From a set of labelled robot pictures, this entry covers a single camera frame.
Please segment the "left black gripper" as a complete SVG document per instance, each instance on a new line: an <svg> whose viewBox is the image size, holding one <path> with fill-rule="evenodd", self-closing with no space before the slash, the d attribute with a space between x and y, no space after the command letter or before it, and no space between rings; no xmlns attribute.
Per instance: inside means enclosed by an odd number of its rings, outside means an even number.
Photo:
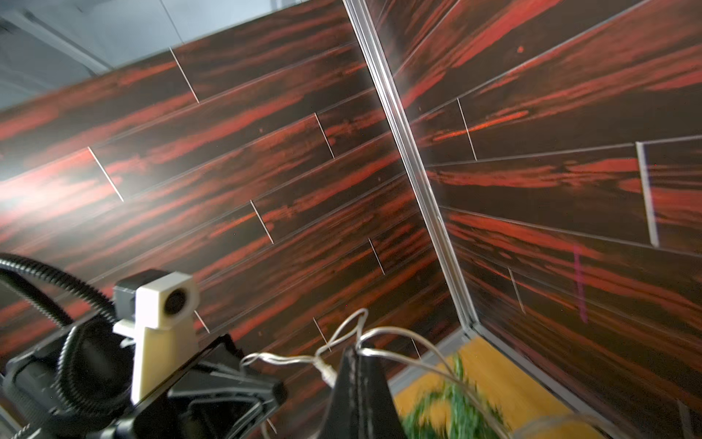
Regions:
<svg viewBox="0 0 702 439"><path fill-rule="evenodd" d="M84 413L60 400L60 353L71 332L83 337L76 387L92 402ZM281 380L241 366L242 352L220 336L188 360L142 402L129 399L133 351L102 318L60 329L7 364L3 393L29 423L25 438L245 438L287 399Z"/></svg>

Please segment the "small christmas tree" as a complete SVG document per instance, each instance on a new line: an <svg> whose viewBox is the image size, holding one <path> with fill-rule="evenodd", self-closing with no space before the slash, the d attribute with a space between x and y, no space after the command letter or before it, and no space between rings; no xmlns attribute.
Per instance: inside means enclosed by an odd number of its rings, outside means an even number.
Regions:
<svg viewBox="0 0 702 439"><path fill-rule="evenodd" d="M454 382L422 391L411 409L400 415L400 422L408 438L498 438Z"/></svg>

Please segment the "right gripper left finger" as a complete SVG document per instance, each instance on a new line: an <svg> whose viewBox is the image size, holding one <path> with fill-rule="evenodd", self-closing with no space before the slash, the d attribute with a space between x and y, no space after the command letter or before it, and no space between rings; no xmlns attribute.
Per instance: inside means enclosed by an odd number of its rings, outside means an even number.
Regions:
<svg viewBox="0 0 702 439"><path fill-rule="evenodd" d="M360 371L361 362L354 348L342 356L325 420L319 431L321 439L360 438Z"/></svg>

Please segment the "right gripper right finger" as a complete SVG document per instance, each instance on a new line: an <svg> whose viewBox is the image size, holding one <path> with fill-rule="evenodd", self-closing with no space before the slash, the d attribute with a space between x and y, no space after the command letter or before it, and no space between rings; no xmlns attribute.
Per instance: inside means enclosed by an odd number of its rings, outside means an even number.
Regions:
<svg viewBox="0 0 702 439"><path fill-rule="evenodd" d="M359 357L358 437L381 439L407 437L380 360L374 357Z"/></svg>

